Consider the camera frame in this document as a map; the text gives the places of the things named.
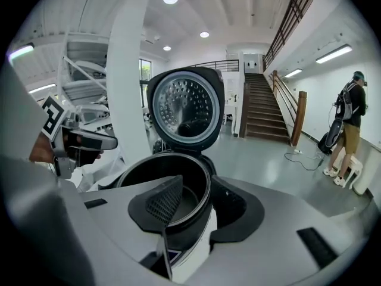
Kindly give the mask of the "person's left forearm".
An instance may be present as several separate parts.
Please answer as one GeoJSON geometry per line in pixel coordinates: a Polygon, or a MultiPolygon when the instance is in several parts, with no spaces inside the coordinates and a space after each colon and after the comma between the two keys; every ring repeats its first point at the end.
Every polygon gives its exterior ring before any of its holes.
{"type": "Polygon", "coordinates": [[[52,164],[54,157],[49,138],[41,132],[32,148],[29,160],[31,162],[52,164]]]}

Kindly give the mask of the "white metal shelving rack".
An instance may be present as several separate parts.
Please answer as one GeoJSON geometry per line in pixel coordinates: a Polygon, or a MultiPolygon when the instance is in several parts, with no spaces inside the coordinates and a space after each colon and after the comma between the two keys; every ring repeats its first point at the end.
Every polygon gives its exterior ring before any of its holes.
{"type": "Polygon", "coordinates": [[[58,98],[84,125],[108,122],[108,36],[67,32],[58,58],[58,98]]]}

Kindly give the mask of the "window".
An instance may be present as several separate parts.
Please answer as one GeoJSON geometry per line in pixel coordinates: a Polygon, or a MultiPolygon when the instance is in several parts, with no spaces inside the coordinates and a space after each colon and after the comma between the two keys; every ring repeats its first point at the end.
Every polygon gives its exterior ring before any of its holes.
{"type": "Polygon", "coordinates": [[[142,108],[146,107],[146,82],[151,79],[151,74],[151,62],[144,59],[139,59],[139,85],[142,108]]]}

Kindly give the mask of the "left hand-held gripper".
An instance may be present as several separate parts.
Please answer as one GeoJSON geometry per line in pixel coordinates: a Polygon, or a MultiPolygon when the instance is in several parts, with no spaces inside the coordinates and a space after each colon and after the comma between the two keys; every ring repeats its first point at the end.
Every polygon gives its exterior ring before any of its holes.
{"type": "Polygon", "coordinates": [[[42,103],[48,119],[42,133],[49,139],[53,152],[53,165],[59,178],[70,178],[77,166],[94,163],[103,151],[118,146],[115,137],[90,132],[74,131],[76,114],[67,110],[55,96],[48,95],[42,103]]]}

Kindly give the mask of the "black pot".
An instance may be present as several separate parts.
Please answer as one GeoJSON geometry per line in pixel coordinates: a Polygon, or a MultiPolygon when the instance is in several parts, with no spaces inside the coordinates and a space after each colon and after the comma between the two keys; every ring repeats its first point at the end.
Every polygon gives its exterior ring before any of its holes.
{"type": "Polygon", "coordinates": [[[215,174],[214,163],[207,156],[162,152],[128,168],[115,187],[181,175],[182,199],[165,232],[169,249],[187,250],[196,244],[206,227],[211,211],[211,177],[215,174]]]}

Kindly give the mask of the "maroon rice cooker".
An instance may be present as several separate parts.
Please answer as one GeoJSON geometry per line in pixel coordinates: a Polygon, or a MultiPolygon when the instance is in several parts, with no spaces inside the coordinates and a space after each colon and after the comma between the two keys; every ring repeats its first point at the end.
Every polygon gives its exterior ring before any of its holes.
{"type": "MultiPolygon", "coordinates": [[[[148,107],[162,152],[202,154],[216,141],[223,121],[224,84],[221,73],[205,67],[184,67],[153,77],[148,83],[148,107]]],[[[158,186],[161,179],[116,188],[122,174],[103,190],[106,203],[94,210],[106,234],[129,256],[140,262],[154,251],[158,235],[144,232],[128,213],[131,200],[158,186]]],[[[181,255],[186,250],[171,250],[181,255]]]]}

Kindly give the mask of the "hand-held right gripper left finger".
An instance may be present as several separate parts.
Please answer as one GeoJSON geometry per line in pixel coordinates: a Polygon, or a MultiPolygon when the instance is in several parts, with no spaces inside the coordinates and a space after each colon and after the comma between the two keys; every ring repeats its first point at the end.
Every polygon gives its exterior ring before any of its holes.
{"type": "Polygon", "coordinates": [[[135,196],[129,203],[128,213],[142,231],[158,235],[155,250],[139,263],[163,278],[171,279],[165,230],[182,200],[183,176],[171,176],[161,181],[155,188],[135,196]]]}

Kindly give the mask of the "white curved-leg stool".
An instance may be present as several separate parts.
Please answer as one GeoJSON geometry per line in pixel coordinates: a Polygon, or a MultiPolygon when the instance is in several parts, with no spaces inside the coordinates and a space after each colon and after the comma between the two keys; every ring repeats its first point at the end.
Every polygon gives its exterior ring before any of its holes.
{"type": "Polygon", "coordinates": [[[353,189],[354,184],[358,181],[363,171],[363,164],[354,156],[351,156],[351,161],[348,166],[349,174],[347,178],[344,178],[345,182],[342,184],[342,188],[348,186],[349,189],[353,189]]]}

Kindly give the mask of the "dark wooden staircase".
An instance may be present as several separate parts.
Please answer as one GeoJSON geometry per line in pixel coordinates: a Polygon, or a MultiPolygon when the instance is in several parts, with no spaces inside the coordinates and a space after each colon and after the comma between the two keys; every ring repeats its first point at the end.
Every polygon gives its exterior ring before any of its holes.
{"type": "Polygon", "coordinates": [[[302,133],[307,92],[292,95],[274,71],[269,80],[263,74],[244,74],[240,138],[261,138],[296,147],[302,133]]]}

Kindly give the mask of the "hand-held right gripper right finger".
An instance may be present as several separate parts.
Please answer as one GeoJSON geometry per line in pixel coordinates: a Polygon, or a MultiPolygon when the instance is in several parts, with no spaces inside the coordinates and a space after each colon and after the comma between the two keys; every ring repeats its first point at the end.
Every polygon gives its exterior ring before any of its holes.
{"type": "Polygon", "coordinates": [[[210,250],[217,244],[236,244],[249,238],[264,220],[264,205],[254,186],[233,183],[212,176],[210,199],[217,217],[217,229],[210,234],[210,250]]]}

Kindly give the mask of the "black bag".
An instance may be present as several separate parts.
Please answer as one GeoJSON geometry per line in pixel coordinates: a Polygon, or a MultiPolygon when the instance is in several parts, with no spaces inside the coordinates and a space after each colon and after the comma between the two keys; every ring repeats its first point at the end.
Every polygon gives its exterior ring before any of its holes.
{"type": "Polygon", "coordinates": [[[327,139],[328,133],[326,132],[321,140],[317,143],[318,149],[323,153],[323,154],[330,154],[331,153],[331,148],[326,146],[326,139],[327,139]]]}

